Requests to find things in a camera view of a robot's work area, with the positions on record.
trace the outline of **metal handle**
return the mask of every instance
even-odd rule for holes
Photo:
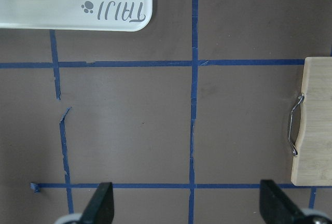
[[[295,109],[303,102],[303,100],[305,99],[305,95],[303,93],[301,93],[299,95],[299,97],[297,97],[298,99],[298,102],[292,107],[292,111],[290,111],[290,115],[289,115],[289,122],[288,122],[288,142],[292,148],[292,153],[293,153],[293,156],[296,157],[298,155],[298,152],[296,150],[296,147],[292,141],[292,138],[290,137],[291,136],[291,133],[292,133],[292,128],[293,128],[293,114],[294,114],[294,111]]]

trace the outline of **gray floor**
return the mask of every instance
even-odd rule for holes
[[[136,33],[56,31],[59,61],[191,61],[191,0],[154,0],[154,16]],[[223,189],[114,190],[115,224],[263,223],[262,178],[290,184],[287,117],[302,65],[239,65],[239,60],[330,56],[332,0],[199,0],[199,60],[232,65],[198,69],[195,183]],[[52,63],[48,30],[0,30],[3,63]],[[53,223],[68,213],[59,121],[65,119],[73,184],[189,183],[191,67],[0,69],[0,222]],[[81,212],[93,188],[72,190]],[[300,207],[310,188],[285,189]],[[332,189],[314,207],[332,216]]]

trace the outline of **blue tape line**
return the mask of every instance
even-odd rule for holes
[[[200,60],[199,66],[267,66],[267,65],[304,65],[304,59],[270,59],[270,60]]]
[[[317,188],[312,187],[311,193],[310,193],[309,208],[315,207],[316,192],[317,192]]]
[[[67,185],[71,184],[71,175],[69,170],[69,163],[68,163],[68,153],[67,153],[67,139],[66,139],[66,129],[64,120],[66,115],[68,114],[71,107],[67,108],[66,112],[62,115],[60,120],[60,136],[61,136],[61,148],[62,148],[62,155],[63,155],[63,168],[64,168],[64,179]],[[73,195],[71,187],[67,187],[67,202],[68,202],[68,212],[72,214],[74,212],[74,204],[73,204]]]
[[[61,95],[60,70],[59,70],[59,59],[58,59],[57,40],[56,40],[55,30],[50,30],[50,41],[51,41],[51,51],[52,51],[52,61],[53,61],[54,84],[56,86],[56,96],[57,96],[57,100],[60,100],[60,95]]]
[[[191,47],[192,47],[192,64],[191,64],[191,106],[190,106],[190,157],[189,157],[189,211],[188,224],[194,222],[195,212],[195,164],[194,164],[194,130],[197,114],[197,82],[198,82],[198,0],[192,0],[191,16]]]
[[[189,67],[191,61],[59,62],[60,67]]]
[[[53,68],[50,62],[9,62],[0,63],[0,68]]]
[[[260,184],[196,184],[197,189],[259,189],[259,186]],[[282,189],[311,188],[293,184],[278,184],[278,186]]]
[[[99,184],[38,184],[40,188],[97,188]],[[113,184],[115,189],[190,189],[190,184]]]
[[[37,184],[40,188],[97,188],[99,184]],[[302,189],[311,186],[278,184],[282,189]],[[117,189],[190,189],[191,184],[113,184]],[[195,189],[259,189],[259,184],[195,184]],[[332,188],[332,186],[315,186],[315,188]]]
[[[193,48],[194,57],[198,57],[198,49]],[[304,65],[304,59],[275,59],[275,60],[200,60],[198,66],[262,66],[262,65]],[[0,63],[1,68],[53,68],[56,70],[58,90],[60,90],[60,73],[62,67],[190,67],[192,61],[106,61],[106,62],[17,62]]]

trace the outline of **white plastic container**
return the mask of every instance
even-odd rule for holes
[[[152,0],[0,0],[0,27],[138,31],[151,19]]]

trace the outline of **wooden cutting board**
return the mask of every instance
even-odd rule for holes
[[[306,58],[302,93],[292,183],[332,186],[332,57]]]

